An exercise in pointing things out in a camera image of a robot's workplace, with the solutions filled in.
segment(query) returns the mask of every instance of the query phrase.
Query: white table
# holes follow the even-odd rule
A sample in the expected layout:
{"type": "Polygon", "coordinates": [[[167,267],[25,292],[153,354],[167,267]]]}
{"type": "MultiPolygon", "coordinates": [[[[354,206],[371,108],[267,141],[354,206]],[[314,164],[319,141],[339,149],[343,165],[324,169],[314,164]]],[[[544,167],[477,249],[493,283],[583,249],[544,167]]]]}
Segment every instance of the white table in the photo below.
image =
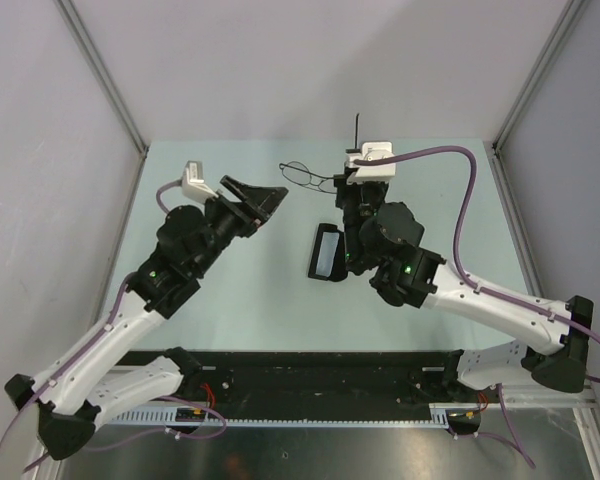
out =
{"type": "MultiPolygon", "coordinates": [[[[478,177],[461,241],[465,268],[508,288],[526,291],[482,141],[394,140],[394,153],[445,144],[471,149],[478,177]]],[[[301,161],[324,175],[340,173],[344,141],[196,141],[151,145],[115,266],[107,307],[124,276],[153,251],[164,215],[155,202],[161,185],[179,178],[189,160],[204,162],[207,184],[230,175],[289,194],[272,219],[249,239],[236,239],[201,280],[202,288],[137,350],[182,346],[224,351],[400,351],[486,348],[510,340],[464,318],[387,305],[368,285],[371,273],[341,283],[307,277],[316,227],[341,224],[335,196],[288,183],[279,162],[301,161]]],[[[425,226],[422,246],[451,257],[452,235],[468,178],[468,162],[444,154],[398,166],[388,201],[403,201],[425,226]]],[[[177,189],[169,206],[188,203],[177,189]]]]}

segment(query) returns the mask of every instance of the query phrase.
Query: metal floor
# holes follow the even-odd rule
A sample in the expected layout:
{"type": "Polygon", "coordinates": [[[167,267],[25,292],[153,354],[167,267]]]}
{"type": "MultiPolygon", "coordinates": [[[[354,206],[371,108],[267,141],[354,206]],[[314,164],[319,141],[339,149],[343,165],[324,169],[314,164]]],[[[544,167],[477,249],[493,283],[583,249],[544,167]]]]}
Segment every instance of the metal floor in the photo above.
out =
{"type": "MultiPolygon", "coordinates": [[[[531,470],[510,447],[453,438],[443,430],[232,428],[209,441],[148,436],[106,453],[79,453],[64,462],[66,480],[398,480],[592,479],[570,409],[511,412],[531,470]]],[[[104,427],[92,445],[122,440],[143,427],[104,427]]],[[[498,409],[482,431],[508,437],[498,409]]]]}

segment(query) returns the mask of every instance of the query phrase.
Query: eyeglasses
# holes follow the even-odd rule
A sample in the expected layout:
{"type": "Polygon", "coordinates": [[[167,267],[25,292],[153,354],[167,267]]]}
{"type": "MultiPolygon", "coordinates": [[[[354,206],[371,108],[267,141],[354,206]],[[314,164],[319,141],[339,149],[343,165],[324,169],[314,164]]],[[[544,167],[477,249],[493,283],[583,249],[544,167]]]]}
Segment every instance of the eyeglasses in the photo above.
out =
{"type": "Polygon", "coordinates": [[[304,163],[280,163],[278,168],[280,168],[282,176],[291,183],[308,188],[314,192],[329,193],[332,195],[337,193],[336,187],[333,184],[334,177],[323,177],[322,175],[312,173],[304,163]]]}

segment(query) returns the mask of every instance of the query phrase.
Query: robotic arm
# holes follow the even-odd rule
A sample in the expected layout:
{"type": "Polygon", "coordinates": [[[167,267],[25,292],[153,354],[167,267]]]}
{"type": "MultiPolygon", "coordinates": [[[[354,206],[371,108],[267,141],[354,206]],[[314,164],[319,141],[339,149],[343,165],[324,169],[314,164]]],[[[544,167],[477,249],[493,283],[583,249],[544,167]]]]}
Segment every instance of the robotic arm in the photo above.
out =
{"type": "Polygon", "coordinates": [[[346,270],[360,275],[375,269],[369,283],[390,305],[459,314],[518,340],[461,352],[449,366],[460,383],[482,390],[531,376],[548,388],[582,391],[588,337],[555,321],[554,316],[588,328],[593,303],[582,297],[566,303],[531,297],[473,274],[467,275],[476,286],[468,285],[452,262],[420,247],[424,226],[409,208],[404,203],[385,202],[395,164],[364,166],[367,161],[392,157],[391,143],[364,143],[347,155],[344,173],[334,179],[336,206],[343,211],[346,270]],[[483,290],[500,295],[487,295],[483,290]],[[551,316],[531,311],[521,306],[523,303],[549,309],[551,316]]]}
{"type": "Polygon", "coordinates": [[[127,276],[112,312],[49,368],[34,377],[15,375],[5,385],[19,410],[37,403],[38,436],[53,459],[73,455],[100,426],[131,408],[174,393],[188,396],[200,386],[202,367],[181,348],[115,380],[101,380],[199,290],[198,280],[231,241],[253,235],[287,194],[286,188],[252,187],[228,176],[220,183],[239,201],[213,192],[201,165],[189,162],[181,187],[204,204],[204,213],[193,205],[171,210],[155,250],[127,276]]]}

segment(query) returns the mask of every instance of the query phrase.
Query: black antenna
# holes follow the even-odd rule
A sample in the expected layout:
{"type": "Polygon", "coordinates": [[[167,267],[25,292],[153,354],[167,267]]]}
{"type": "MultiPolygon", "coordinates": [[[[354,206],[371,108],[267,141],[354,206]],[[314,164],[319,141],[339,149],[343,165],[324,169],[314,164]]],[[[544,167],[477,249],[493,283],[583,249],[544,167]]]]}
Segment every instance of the black antenna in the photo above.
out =
{"type": "Polygon", "coordinates": [[[356,113],[356,136],[353,139],[353,149],[358,148],[358,121],[360,120],[360,114],[356,113]]]}

